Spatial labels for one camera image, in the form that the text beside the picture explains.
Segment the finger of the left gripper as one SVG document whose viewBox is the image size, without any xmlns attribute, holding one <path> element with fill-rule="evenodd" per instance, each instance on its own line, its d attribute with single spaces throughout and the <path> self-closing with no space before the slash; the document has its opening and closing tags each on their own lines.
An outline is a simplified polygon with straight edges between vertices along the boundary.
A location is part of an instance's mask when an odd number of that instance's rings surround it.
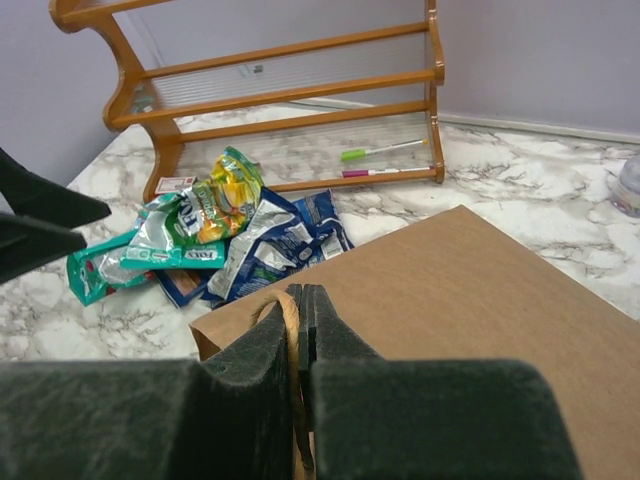
<svg viewBox="0 0 640 480">
<path fill-rule="evenodd" d="M 1 214 L 1 283 L 86 247 L 82 234 L 40 220 Z"/>
<path fill-rule="evenodd" d="M 86 225 L 111 215 L 105 202 L 36 175 L 4 150 L 1 194 L 15 214 L 55 225 Z"/>
</svg>

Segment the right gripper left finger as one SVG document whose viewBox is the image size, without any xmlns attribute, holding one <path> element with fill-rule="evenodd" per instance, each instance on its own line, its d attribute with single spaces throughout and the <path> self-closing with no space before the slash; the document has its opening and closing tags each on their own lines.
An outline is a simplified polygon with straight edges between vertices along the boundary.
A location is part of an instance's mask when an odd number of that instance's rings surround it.
<svg viewBox="0 0 640 480">
<path fill-rule="evenodd" d="M 279 308 L 204 362 L 1 366 L 5 479 L 289 479 L 292 423 Z"/>
</svg>

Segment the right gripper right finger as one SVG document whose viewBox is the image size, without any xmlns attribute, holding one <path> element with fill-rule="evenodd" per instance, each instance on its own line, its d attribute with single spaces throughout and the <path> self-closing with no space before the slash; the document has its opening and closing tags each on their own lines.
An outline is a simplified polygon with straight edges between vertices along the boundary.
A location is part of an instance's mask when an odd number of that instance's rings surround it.
<svg viewBox="0 0 640 480">
<path fill-rule="evenodd" d="M 301 379 L 320 479 L 579 479 L 555 396 L 515 359 L 382 358 L 326 289 L 299 300 Z"/>
</svg>

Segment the teal snack packet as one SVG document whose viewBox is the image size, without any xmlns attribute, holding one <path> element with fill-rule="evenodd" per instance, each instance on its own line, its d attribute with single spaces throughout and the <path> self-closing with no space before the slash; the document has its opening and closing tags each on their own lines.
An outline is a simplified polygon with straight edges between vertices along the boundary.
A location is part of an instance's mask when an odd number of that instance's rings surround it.
<svg viewBox="0 0 640 480">
<path fill-rule="evenodd" d="M 67 257 L 69 287 L 83 306 L 94 304 L 118 290 L 146 284 L 151 279 L 149 271 L 120 265 L 122 254 L 136 233 L 136 229 L 130 230 Z"/>
</svg>

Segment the green snack packet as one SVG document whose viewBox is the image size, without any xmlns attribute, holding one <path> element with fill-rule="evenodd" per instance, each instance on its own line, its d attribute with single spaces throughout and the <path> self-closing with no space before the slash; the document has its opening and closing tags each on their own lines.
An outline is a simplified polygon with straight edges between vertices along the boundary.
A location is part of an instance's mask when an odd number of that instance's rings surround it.
<svg viewBox="0 0 640 480">
<path fill-rule="evenodd" d="M 162 195 L 150 202 L 134 236 L 120 255 L 125 269 L 217 270 L 226 260 L 226 243 L 202 243 L 198 233 L 205 214 L 191 188 Z"/>
</svg>

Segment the brown paper bag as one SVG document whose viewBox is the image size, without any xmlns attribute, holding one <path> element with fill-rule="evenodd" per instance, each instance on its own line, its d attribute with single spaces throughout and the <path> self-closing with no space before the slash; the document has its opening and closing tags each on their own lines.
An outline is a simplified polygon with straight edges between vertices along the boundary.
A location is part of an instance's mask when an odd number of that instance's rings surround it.
<svg viewBox="0 0 640 480">
<path fill-rule="evenodd" d="M 515 359 L 549 383 L 579 479 L 639 475 L 639 326 L 481 219 L 457 207 L 250 294 L 193 324 L 203 362 L 279 308 L 291 404 L 305 405 L 299 300 L 326 289 L 382 358 Z"/>
</svg>

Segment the blue white snack bag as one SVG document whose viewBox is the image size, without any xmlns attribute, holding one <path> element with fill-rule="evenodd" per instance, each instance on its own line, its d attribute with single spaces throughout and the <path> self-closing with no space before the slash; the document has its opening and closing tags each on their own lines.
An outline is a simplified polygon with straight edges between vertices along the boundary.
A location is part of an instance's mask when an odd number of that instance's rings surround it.
<svg viewBox="0 0 640 480">
<path fill-rule="evenodd" d="M 202 298 L 217 308 L 353 247 L 331 191 L 291 202 L 263 189 L 255 214 L 230 240 L 224 266 L 209 279 Z"/>
</svg>

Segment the yellow green Fox's candy bag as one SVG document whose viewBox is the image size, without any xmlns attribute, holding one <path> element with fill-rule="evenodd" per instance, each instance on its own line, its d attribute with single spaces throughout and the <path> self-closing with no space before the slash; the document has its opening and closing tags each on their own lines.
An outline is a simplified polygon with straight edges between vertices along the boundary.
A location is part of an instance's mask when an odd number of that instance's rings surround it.
<svg viewBox="0 0 640 480">
<path fill-rule="evenodd" d="M 264 181 L 258 167 L 240 150 L 227 146 L 209 177 L 192 187 L 202 222 L 200 244 L 234 237 L 253 217 Z"/>
</svg>

